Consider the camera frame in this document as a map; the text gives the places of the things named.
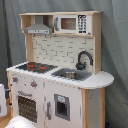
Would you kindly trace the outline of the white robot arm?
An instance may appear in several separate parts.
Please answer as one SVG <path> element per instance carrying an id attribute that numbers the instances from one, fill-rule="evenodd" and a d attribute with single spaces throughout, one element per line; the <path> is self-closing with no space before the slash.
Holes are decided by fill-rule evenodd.
<path id="1" fill-rule="evenodd" d="M 0 117 L 7 114 L 6 98 L 4 85 L 0 84 Z M 5 128 L 35 128 L 35 126 L 26 118 L 16 116 L 12 118 Z"/>

